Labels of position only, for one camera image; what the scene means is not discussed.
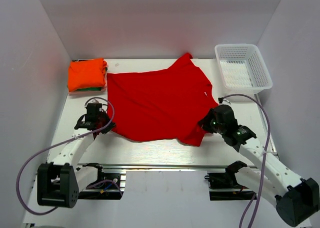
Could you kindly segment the red t shirt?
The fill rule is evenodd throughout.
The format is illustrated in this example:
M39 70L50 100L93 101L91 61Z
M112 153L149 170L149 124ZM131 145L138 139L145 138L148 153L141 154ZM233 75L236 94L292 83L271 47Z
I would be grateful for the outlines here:
M135 142L177 139L198 147L205 136L199 121L218 106L211 82L189 53L167 69L110 73L107 88L113 132Z

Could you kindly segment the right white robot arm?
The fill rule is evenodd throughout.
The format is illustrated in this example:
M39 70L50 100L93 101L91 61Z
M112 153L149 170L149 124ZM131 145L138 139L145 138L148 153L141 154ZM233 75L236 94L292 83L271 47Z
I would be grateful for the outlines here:
M199 125L206 132L220 134L227 145L260 170L257 173L246 163L236 161L227 166L224 173L205 176L211 188L242 186L251 189L273 205L280 218L291 227L320 210L318 183L312 178L302 178L273 154L268 154L256 134L247 126L238 124L230 106L212 108Z

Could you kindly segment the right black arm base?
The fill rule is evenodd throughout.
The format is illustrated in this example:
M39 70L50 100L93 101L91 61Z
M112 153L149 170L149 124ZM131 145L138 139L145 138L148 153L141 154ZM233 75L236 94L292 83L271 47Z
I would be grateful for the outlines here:
M227 166L223 172L211 172L204 176L209 186L210 201L244 201L250 200L255 194L249 188L236 181L236 174L247 164L236 161Z

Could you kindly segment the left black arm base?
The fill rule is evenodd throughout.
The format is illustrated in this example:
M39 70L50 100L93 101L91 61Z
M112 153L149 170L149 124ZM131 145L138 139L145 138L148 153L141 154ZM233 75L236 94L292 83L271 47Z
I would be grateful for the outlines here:
M120 200L125 190L126 173L97 163L76 168L80 200Z

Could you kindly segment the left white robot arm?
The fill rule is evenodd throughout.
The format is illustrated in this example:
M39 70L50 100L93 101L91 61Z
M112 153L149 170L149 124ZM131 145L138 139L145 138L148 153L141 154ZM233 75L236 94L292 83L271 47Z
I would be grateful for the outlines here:
M106 176L97 165L78 166L81 157L96 137L115 127L101 103L89 103L86 114L80 116L73 136L60 153L37 171L37 203L40 206L73 208L79 193L92 184L99 188Z

